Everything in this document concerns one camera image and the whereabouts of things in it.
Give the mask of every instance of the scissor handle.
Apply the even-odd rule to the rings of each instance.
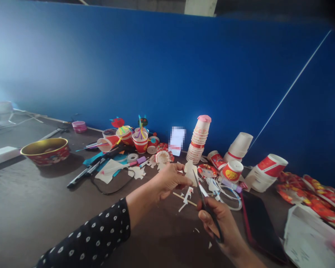
[[[218,237],[217,235],[215,235],[215,233],[213,233],[213,236],[215,237],[215,240],[217,241],[217,243],[221,243],[222,244],[224,242],[224,237],[223,237],[223,233],[221,231],[221,227],[220,227],[220,225],[219,225],[219,223],[217,221],[215,213],[213,211],[211,211],[210,208],[207,207],[207,206],[205,206],[204,209],[205,209],[205,211],[207,213],[209,213],[211,215],[212,220],[215,223],[215,225],[217,227],[217,230],[218,230],[218,233],[220,235],[220,237]]]

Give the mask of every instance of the polka dot shirt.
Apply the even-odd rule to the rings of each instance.
[[[100,267],[129,237],[130,218],[122,198],[49,249],[35,267]]]

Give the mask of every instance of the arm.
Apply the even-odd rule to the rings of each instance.
[[[238,268],[266,268],[260,259],[250,250],[246,242],[238,230],[237,224],[232,216],[232,213],[226,204],[220,203],[217,200],[206,197],[205,203],[216,214],[220,224],[221,231],[224,236],[224,243],[219,244],[222,252],[236,265]],[[210,214],[202,209],[202,202],[197,205],[200,211],[198,217],[204,224],[206,232],[213,238],[214,233],[219,236],[215,223]]]
[[[130,237],[130,231],[161,199],[175,188],[191,185],[182,176],[182,164],[167,164],[146,184],[87,221],[56,247],[49,249],[36,267],[100,267]]]

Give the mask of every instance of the person's left hand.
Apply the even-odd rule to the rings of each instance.
[[[161,200],[168,197],[174,189],[183,189],[192,185],[192,181],[179,172],[183,171],[184,168],[183,164],[168,163],[151,179],[150,183],[158,190]]]

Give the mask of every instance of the smartphone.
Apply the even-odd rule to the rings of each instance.
[[[277,261],[287,264],[288,257],[274,230],[262,199],[246,191],[242,191],[241,199],[250,244]]]

